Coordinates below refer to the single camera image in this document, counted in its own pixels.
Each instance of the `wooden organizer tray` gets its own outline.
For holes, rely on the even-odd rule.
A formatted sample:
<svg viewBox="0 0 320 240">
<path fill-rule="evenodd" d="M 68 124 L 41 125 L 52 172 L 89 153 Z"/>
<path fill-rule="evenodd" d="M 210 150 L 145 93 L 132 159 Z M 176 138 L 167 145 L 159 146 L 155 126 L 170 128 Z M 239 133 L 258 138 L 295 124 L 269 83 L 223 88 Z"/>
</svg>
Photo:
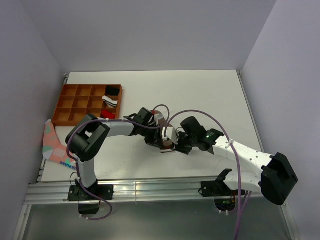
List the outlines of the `wooden organizer tray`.
<svg viewBox="0 0 320 240">
<path fill-rule="evenodd" d="M 117 107 L 108 107 L 102 97 L 106 87 L 119 88 L 118 96 L 108 96 L 112 100 L 118 100 Z M 114 84 L 65 84 L 56 105 L 52 123 L 55 126 L 76 126 L 86 114 L 94 114 L 101 117 L 102 110 L 106 109 L 119 118 L 122 99 L 122 86 Z"/>
</svg>

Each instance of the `purple cable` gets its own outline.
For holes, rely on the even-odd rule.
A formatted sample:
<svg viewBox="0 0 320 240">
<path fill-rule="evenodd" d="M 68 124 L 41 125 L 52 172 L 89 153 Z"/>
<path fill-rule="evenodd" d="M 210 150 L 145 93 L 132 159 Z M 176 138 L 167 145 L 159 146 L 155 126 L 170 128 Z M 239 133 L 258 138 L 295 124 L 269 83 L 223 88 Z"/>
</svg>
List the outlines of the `purple cable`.
<svg viewBox="0 0 320 240">
<path fill-rule="evenodd" d="M 175 115 L 173 115 L 170 120 L 167 123 L 167 126 L 165 127 L 165 134 L 167 133 L 167 128 L 168 125 L 170 124 L 170 122 L 178 115 L 183 114 L 183 113 L 199 113 L 199 114 L 203 114 L 206 115 L 207 117 L 209 117 L 210 119 L 212 119 L 216 124 L 218 124 L 218 126 L 221 128 L 222 132 L 224 133 L 226 139 L 228 140 L 228 142 L 230 141 L 230 137 L 227 134 L 227 131 L 225 130 L 225 128 L 220 124 L 220 122 L 218 122 L 218 120 L 216 120 L 213 116 L 209 115 L 208 113 L 204 112 L 204 111 L 200 111 L 200 110 L 184 110 L 184 111 L 180 111 L 178 113 L 176 113 Z M 233 145 L 233 143 L 230 143 L 230 147 L 232 149 L 232 151 L 234 152 L 234 156 L 236 159 L 236 166 L 237 166 L 237 170 L 238 170 L 238 196 L 241 196 L 241 168 L 240 168 L 240 160 L 239 160 L 239 156 L 238 153 Z M 235 224 L 235 229 L 234 229 L 234 240 L 236 240 L 238 238 L 238 234 L 239 234 L 239 229 L 240 229 L 240 219 L 241 219 L 241 215 L 242 215 L 242 209 L 241 209 L 241 197 L 238 198 L 238 217 L 236 219 L 236 224 Z"/>
<path fill-rule="evenodd" d="M 170 111 L 169 111 L 169 108 L 168 108 L 166 105 L 164 105 L 164 104 L 160 104 L 160 105 L 156 106 L 156 107 L 154 108 L 154 110 L 155 110 L 156 108 L 158 108 L 158 107 L 165 107 L 165 108 L 167 109 L 167 111 L 168 111 L 168 117 L 167 117 L 166 122 L 165 122 L 164 124 L 160 125 L 160 126 L 156 126 L 156 127 L 144 126 L 144 125 L 141 125 L 141 124 L 139 124 L 139 123 L 136 123 L 136 122 L 133 122 L 133 121 L 130 121 L 130 120 L 127 120 L 127 119 L 109 119 L 109 120 L 107 120 L 107 119 L 95 119 L 95 120 L 91 120 L 91 121 L 87 121 L 87 122 L 83 123 L 82 125 L 80 125 L 80 126 L 73 132 L 73 134 L 72 134 L 71 137 L 69 138 L 69 141 L 68 141 L 67 146 L 66 146 L 66 154 L 68 155 L 69 158 L 75 160 L 75 162 L 76 162 L 75 166 L 76 166 L 77 176 L 78 176 L 78 178 L 79 178 L 78 182 L 79 182 L 81 188 L 82 188 L 87 194 L 89 194 L 90 196 L 94 197 L 95 199 L 98 199 L 98 200 L 100 200 L 100 201 L 103 201 L 104 203 L 106 203 L 106 204 L 109 205 L 109 207 L 110 207 L 110 211 L 108 212 L 108 214 L 106 214 L 106 215 L 104 215 L 104 216 L 101 216 L 101 217 L 84 217 L 84 216 L 82 216 L 83 218 L 88 219 L 88 220 L 102 220 L 102 219 L 105 219 L 105 218 L 107 218 L 107 217 L 112 213 L 113 207 L 112 207 L 112 205 L 111 205 L 107 200 L 105 200 L 105 199 L 103 199 L 102 197 L 96 196 L 96 195 L 94 195 L 93 193 L 89 192 L 89 191 L 85 188 L 84 184 L 83 184 L 82 181 L 81 181 L 78 159 L 76 159 L 75 157 L 73 157 L 73 156 L 70 154 L 70 143 L 71 143 L 72 140 L 74 139 L 74 137 L 75 137 L 75 135 L 77 134 L 77 132 L 78 132 L 81 128 L 83 128 L 84 126 L 86 126 L 86 125 L 88 125 L 88 124 L 91 124 L 91 123 L 103 123 L 103 122 L 126 122 L 126 123 L 131 123 L 131 124 L 134 124 L 134 125 L 143 127 L 143 128 L 145 128 L 145 129 L 160 129 L 160 128 L 163 128 L 163 127 L 167 124 L 167 122 L 168 122 L 168 120 L 169 120 L 169 117 L 170 117 Z"/>
</svg>

